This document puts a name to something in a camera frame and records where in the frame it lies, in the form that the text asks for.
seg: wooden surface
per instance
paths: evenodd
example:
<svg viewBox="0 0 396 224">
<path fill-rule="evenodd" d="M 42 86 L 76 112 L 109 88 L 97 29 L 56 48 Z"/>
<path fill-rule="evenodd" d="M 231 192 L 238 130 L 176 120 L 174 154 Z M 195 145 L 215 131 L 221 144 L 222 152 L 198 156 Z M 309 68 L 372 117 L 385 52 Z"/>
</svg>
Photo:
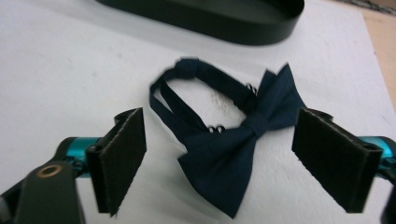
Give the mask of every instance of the wooden surface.
<svg viewBox="0 0 396 224">
<path fill-rule="evenodd" d="M 361 7 L 355 8 L 363 14 L 393 108 L 396 111 L 396 17 Z"/>
</svg>

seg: white surface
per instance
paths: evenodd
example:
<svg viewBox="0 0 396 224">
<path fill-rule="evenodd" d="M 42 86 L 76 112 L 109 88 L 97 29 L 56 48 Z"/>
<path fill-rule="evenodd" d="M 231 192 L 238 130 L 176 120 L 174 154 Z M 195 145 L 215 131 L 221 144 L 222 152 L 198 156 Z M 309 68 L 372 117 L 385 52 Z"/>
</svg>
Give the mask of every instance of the white surface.
<svg viewBox="0 0 396 224">
<path fill-rule="evenodd" d="M 183 146 L 149 108 L 150 82 L 183 56 L 256 86 L 266 68 L 277 72 L 289 62 L 309 107 L 333 115 L 356 135 L 395 136 L 396 117 L 357 11 L 307 0 L 292 37 L 253 48 L 94 0 L 3 0 L 0 192 L 52 157 L 66 137 L 102 136 L 116 114 L 143 106 L 148 152 L 118 217 L 97 214 L 91 180 L 78 181 L 88 223 L 379 223 L 390 184 L 376 179 L 364 213 L 346 214 L 290 150 L 292 128 L 258 142 L 234 220 L 202 199 L 177 163 Z M 196 83 L 174 88 L 208 124 L 239 123 L 240 113 L 212 90 Z M 205 100 L 198 101 L 198 92 Z"/>
</svg>

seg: bow tie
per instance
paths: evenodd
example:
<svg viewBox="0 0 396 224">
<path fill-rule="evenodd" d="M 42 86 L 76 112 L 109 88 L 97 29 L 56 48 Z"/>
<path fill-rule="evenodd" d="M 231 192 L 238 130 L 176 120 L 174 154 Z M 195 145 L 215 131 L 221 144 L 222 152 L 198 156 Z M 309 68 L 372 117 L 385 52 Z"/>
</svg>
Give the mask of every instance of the bow tie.
<svg viewBox="0 0 396 224">
<path fill-rule="evenodd" d="M 237 128 L 206 127 L 201 118 L 171 90 L 166 81 L 198 78 L 223 93 L 246 114 Z M 290 67 L 278 75 L 266 71 L 256 92 L 216 67 L 183 59 L 150 86 L 150 106 L 187 149 L 178 158 L 194 189 L 234 218 L 250 179 L 256 141 L 266 132 L 295 125 L 304 107 Z M 155 96 L 159 90 L 170 110 Z"/>
</svg>

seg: black tray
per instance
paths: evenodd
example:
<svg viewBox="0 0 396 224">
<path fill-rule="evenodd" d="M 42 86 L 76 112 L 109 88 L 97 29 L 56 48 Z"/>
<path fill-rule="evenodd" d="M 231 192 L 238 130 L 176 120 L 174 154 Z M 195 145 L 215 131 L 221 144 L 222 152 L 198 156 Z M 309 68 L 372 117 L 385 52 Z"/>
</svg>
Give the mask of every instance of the black tray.
<svg viewBox="0 0 396 224">
<path fill-rule="evenodd" d="M 288 37 L 304 0 L 97 0 L 110 7 L 243 45 Z"/>
</svg>

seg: navy bow tie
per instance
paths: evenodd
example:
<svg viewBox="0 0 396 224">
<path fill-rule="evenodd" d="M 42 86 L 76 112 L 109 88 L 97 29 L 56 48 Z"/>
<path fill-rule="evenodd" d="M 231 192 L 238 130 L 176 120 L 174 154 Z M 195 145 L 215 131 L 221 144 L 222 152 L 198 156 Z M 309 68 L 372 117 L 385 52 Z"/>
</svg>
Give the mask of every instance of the navy bow tie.
<svg viewBox="0 0 396 224">
<path fill-rule="evenodd" d="M 166 84 L 171 79 L 199 78 L 223 93 L 246 115 L 237 128 L 207 128 L 201 118 Z M 155 96 L 159 90 L 169 110 Z M 183 59 L 150 86 L 150 106 L 186 147 L 178 159 L 195 190 L 230 217 L 235 217 L 252 170 L 256 141 L 266 132 L 295 125 L 304 107 L 292 73 L 285 65 L 278 75 L 266 71 L 252 91 L 216 67 Z"/>
</svg>

